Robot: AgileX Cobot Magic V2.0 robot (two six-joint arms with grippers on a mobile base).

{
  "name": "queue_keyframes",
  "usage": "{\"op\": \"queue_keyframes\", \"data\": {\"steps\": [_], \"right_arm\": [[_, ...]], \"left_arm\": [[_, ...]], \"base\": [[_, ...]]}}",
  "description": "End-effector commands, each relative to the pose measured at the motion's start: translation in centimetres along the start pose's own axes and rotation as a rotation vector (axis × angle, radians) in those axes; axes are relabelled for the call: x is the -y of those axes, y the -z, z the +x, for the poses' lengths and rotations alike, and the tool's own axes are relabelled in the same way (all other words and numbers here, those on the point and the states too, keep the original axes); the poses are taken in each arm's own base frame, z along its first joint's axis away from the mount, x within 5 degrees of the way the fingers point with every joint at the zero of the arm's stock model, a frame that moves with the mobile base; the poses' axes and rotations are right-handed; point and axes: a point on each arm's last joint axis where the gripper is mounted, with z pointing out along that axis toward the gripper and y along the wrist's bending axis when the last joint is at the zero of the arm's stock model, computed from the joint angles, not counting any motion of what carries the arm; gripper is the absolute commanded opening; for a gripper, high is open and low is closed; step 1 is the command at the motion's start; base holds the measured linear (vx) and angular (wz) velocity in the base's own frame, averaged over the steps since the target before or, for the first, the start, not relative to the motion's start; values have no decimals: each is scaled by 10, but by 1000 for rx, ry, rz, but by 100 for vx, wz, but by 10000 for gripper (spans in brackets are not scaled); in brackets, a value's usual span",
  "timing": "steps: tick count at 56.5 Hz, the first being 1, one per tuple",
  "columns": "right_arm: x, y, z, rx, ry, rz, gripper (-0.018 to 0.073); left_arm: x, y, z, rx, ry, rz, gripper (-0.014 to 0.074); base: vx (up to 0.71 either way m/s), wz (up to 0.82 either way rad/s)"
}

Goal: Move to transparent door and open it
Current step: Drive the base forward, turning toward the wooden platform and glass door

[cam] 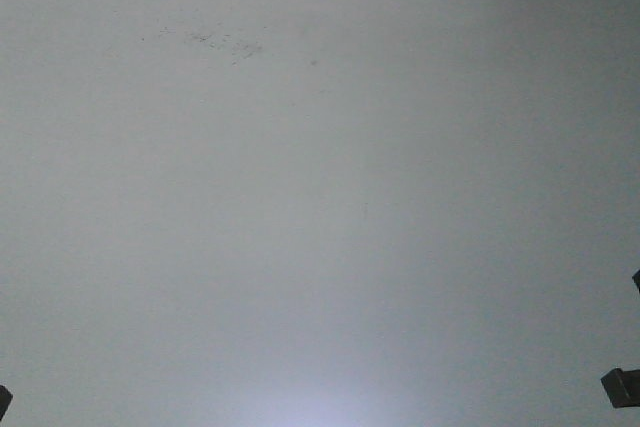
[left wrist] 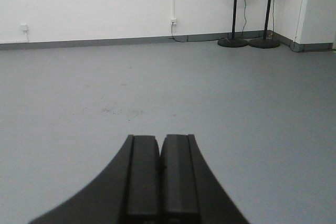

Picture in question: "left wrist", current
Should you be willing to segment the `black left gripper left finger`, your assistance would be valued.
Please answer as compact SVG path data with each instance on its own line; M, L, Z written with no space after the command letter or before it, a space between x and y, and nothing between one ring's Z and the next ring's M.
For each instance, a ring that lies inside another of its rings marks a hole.
M159 159L154 136L128 135L96 178L32 223L157 223Z

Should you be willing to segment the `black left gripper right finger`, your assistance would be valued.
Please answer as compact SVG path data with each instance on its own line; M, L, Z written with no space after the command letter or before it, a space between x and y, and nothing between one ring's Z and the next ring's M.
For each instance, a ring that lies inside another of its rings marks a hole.
M163 223L249 222L212 173L194 135L167 135L161 162Z

